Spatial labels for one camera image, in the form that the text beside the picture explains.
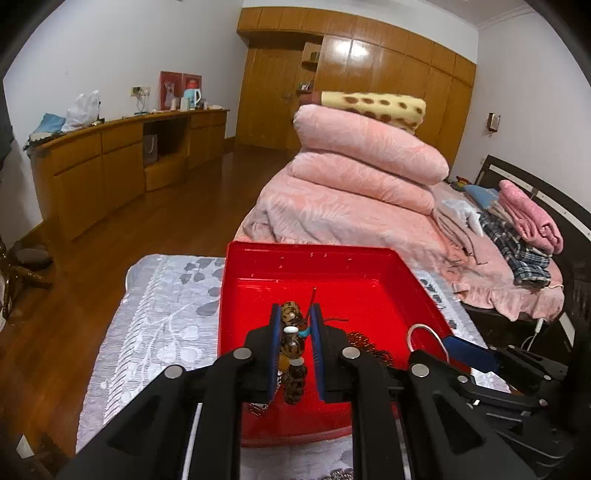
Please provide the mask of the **giraffe pattern blanket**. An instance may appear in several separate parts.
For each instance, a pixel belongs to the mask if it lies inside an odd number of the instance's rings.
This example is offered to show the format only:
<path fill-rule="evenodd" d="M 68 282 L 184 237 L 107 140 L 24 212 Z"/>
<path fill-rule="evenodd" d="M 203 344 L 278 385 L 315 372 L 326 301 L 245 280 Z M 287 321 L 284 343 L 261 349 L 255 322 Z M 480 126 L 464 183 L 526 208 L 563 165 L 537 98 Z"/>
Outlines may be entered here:
<path fill-rule="evenodd" d="M 427 111 L 425 100 L 391 93 L 318 91 L 301 94 L 298 104 L 315 104 L 360 114 L 412 135 L 423 123 Z"/>

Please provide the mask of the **silver bangle with ball ends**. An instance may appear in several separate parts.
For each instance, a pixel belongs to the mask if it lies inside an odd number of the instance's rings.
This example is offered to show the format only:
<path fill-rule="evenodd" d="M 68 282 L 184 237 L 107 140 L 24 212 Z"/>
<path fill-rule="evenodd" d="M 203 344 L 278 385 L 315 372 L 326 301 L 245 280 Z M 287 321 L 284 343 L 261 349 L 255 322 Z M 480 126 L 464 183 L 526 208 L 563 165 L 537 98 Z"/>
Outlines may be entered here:
<path fill-rule="evenodd" d="M 406 344 L 410 352 L 425 351 L 441 361 L 450 363 L 451 357 L 443 339 L 431 326 L 415 323 L 406 334 Z"/>

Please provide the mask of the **plaid shirt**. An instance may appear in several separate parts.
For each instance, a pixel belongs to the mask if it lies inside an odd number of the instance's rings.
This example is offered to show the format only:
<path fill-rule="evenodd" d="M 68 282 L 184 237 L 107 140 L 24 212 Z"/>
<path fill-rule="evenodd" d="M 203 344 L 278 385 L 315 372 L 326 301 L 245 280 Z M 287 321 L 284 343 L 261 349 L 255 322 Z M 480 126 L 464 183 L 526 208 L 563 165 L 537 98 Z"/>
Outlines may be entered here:
<path fill-rule="evenodd" d="M 550 285 L 550 256 L 527 244 L 510 223 L 494 214 L 483 212 L 479 222 L 508 264 L 516 285 L 539 288 Z"/>

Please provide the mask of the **pink bedspread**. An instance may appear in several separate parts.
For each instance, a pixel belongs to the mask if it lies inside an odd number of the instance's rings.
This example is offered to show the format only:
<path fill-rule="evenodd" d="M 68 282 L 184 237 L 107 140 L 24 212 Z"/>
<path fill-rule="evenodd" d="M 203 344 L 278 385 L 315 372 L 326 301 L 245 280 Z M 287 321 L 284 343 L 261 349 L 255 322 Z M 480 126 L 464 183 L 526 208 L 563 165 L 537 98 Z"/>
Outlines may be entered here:
<path fill-rule="evenodd" d="M 415 211 L 335 190 L 281 170 L 263 187 L 235 234 L 239 241 L 384 247 L 412 269 L 439 274 L 465 304 L 494 309 L 511 321 L 555 320 L 564 305 L 563 278 L 551 264 L 547 287 L 518 285 L 488 236 L 470 236 L 467 254 L 436 221 Z"/>

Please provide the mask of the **silver metal watch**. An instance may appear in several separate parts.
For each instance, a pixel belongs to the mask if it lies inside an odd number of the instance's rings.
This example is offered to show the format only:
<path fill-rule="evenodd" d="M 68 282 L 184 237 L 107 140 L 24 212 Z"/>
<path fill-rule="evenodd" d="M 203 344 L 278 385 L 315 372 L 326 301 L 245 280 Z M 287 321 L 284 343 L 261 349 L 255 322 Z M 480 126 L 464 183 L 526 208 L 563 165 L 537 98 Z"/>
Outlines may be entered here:
<path fill-rule="evenodd" d="M 263 414 L 265 414 L 269 408 L 269 403 L 249 403 L 246 406 L 246 410 L 248 410 L 250 414 L 256 417 L 263 416 Z"/>

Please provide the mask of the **folded pink towel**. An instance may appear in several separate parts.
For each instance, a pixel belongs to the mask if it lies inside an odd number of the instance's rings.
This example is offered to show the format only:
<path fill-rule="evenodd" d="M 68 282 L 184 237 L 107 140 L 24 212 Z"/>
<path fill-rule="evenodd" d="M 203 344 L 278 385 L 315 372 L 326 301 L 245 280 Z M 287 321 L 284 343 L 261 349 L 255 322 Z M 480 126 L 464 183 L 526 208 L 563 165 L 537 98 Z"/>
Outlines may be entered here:
<path fill-rule="evenodd" d="M 563 251 L 564 240 L 553 218 L 510 180 L 499 182 L 499 203 L 525 242 L 547 255 Z"/>

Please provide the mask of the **light blue kettle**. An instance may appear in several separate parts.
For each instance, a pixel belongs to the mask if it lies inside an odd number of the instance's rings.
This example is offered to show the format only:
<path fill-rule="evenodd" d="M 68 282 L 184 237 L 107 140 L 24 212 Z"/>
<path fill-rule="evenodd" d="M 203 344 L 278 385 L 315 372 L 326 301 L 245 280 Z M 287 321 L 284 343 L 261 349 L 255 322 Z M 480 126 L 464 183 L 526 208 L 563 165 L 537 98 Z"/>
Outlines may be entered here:
<path fill-rule="evenodd" d="M 186 82 L 183 98 L 186 100 L 189 110 L 195 110 L 198 108 L 199 102 L 202 98 L 200 81 L 198 79 L 191 78 Z"/>

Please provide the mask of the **lower pink folded quilt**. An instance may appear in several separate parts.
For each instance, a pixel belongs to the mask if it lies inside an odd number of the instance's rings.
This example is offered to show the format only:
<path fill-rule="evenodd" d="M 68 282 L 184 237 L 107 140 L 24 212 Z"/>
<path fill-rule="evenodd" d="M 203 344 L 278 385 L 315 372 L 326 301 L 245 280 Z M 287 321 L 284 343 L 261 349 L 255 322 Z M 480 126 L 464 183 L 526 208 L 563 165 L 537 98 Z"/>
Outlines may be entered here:
<path fill-rule="evenodd" d="M 347 156 L 304 151 L 287 166 L 294 178 L 358 194 L 423 215 L 431 215 L 435 198 L 430 188 Z"/>

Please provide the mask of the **white floral tablecloth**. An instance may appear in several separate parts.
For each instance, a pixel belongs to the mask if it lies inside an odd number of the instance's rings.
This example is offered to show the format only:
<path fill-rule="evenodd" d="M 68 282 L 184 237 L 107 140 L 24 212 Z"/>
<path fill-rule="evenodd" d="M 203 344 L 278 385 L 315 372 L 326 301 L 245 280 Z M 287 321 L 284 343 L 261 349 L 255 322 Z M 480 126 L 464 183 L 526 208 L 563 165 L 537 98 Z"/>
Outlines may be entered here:
<path fill-rule="evenodd" d="M 221 257 L 152 254 L 129 268 L 84 398 L 78 449 L 165 367 L 192 370 L 214 362 L 224 263 Z M 353 468 L 349 436 L 245 448 L 240 455 L 243 479 L 318 479 L 336 468 Z"/>

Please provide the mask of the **wooden sideboard cabinet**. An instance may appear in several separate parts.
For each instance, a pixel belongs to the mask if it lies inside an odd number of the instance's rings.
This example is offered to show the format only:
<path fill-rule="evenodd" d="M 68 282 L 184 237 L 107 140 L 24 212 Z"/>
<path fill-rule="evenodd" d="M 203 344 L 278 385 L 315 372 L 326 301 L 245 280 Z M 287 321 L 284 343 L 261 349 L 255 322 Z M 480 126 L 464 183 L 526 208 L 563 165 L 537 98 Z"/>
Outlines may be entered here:
<path fill-rule="evenodd" d="M 223 155 L 225 109 L 106 122 L 35 146 L 31 168 L 43 222 L 72 241 L 147 192 Z"/>

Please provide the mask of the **white plastic bag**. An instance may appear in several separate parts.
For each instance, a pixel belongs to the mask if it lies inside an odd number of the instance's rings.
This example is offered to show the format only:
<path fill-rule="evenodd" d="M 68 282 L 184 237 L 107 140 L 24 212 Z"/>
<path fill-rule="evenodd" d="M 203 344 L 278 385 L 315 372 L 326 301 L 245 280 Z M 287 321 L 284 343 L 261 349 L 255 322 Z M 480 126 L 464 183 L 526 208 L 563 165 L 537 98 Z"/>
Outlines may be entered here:
<path fill-rule="evenodd" d="M 94 90 L 89 94 L 82 93 L 68 108 L 65 122 L 61 127 L 63 133 L 70 133 L 90 126 L 99 118 L 100 93 Z"/>

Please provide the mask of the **dark bed headboard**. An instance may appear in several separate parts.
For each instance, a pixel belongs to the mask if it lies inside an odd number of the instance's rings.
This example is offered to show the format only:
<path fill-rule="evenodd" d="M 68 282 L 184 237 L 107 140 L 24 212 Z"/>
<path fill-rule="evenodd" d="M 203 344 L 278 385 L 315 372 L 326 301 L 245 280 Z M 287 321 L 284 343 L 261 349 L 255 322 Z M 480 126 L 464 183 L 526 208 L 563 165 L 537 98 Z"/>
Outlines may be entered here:
<path fill-rule="evenodd" d="M 583 292 L 589 301 L 590 289 L 590 212 L 548 182 L 505 160 L 489 155 L 477 177 L 476 203 L 483 212 L 494 214 L 513 227 L 512 218 L 499 203 L 499 182 L 510 180 L 555 221 L 564 240 L 560 254 L 551 257 L 548 287 L 516 285 L 514 276 L 495 244 L 487 259 L 498 258 L 505 270 L 503 278 L 490 288 L 487 300 L 491 308 L 510 321 L 542 320 L 553 322 L 573 301 L 574 291 Z"/>

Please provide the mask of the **wooden coat rack stand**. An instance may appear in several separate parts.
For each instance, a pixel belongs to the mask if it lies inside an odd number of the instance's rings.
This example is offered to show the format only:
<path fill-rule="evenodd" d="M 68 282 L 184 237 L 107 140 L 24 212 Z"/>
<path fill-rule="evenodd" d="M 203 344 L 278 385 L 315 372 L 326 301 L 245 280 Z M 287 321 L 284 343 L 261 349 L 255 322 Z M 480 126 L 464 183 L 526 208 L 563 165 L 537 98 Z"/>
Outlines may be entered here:
<path fill-rule="evenodd" d="M 8 320 L 18 294 L 27 287 L 48 289 L 52 281 L 42 274 L 53 264 L 53 257 L 43 246 L 9 249 L 1 241 L 1 315 Z"/>

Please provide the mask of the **pink folded quilt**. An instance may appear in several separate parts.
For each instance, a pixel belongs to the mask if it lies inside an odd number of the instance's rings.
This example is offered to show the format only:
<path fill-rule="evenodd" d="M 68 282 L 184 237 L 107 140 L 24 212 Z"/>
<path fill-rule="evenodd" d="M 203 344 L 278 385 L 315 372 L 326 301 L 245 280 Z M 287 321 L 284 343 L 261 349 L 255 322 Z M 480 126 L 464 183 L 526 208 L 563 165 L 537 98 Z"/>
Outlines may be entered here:
<path fill-rule="evenodd" d="M 358 194 L 423 215 L 431 215 L 435 198 L 430 188 L 347 156 L 304 151 L 287 166 L 294 178 Z"/>
<path fill-rule="evenodd" d="M 304 105 L 294 114 L 294 130 L 305 149 L 339 153 L 415 183 L 433 186 L 450 173 L 435 147 L 356 113 Z"/>

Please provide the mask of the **red picture box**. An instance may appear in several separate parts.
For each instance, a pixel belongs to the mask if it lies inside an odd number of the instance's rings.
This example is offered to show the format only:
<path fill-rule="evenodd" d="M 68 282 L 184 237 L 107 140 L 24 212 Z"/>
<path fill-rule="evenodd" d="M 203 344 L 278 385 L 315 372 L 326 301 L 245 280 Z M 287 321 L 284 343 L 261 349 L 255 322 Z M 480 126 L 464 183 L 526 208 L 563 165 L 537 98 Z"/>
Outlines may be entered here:
<path fill-rule="evenodd" d="M 171 110 L 173 100 L 176 100 L 176 104 L 179 105 L 186 90 L 200 90 L 201 86 L 200 75 L 161 71 L 159 74 L 159 109 L 161 111 Z"/>

